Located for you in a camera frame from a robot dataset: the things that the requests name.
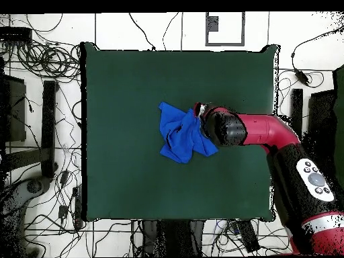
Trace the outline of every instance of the blue cloth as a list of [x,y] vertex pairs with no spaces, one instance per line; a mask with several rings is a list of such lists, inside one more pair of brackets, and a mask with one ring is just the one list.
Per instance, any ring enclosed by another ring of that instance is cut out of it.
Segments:
[[162,155],[178,163],[188,163],[192,151],[206,157],[218,151],[212,141],[202,135],[200,119],[194,116],[192,109],[185,113],[165,102],[160,103],[159,109],[160,133],[166,142],[160,151]]

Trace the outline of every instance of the tangled cables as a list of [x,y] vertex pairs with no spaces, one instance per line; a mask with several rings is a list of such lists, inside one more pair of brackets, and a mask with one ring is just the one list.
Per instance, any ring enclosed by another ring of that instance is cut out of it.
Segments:
[[38,77],[68,79],[68,82],[77,79],[80,75],[79,45],[73,46],[71,52],[58,45],[59,43],[44,45],[35,40],[31,44],[17,45],[18,60]]

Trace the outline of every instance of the control buttons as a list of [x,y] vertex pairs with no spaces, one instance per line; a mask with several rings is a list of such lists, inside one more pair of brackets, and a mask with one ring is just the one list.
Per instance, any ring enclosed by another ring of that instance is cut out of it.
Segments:
[[318,194],[321,194],[323,192],[323,189],[321,188],[315,188],[315,192],[318,193]]
[[319,173],[311,173],[308,176],[308,180],[309,182],[314,185],[314,186],[318,186],[318,187],[322,187],[325,186],[325,179],[324,177],[319,174]]

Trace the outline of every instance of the green table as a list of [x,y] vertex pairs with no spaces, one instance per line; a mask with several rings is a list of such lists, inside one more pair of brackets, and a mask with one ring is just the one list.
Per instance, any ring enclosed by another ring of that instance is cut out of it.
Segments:
[[81,52],[88,220],[271,220],[263,149],[221,148],[211,157],[194,153],[188,164],[176,163],[159,153],[164,140],[158,106],[166,101],[186,112],[196,101],[213,101],[239,113],[270,114],[277,46],[262,52],[151,52],[96,50],[85,43]]

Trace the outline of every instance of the gray button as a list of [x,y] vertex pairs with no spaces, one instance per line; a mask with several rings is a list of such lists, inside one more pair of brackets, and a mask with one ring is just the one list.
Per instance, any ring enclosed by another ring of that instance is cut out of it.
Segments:
[[314,186],[319,186],[319,187],[325,186],[325,179],[319,173],[311,173],[308,176],[308,180]]

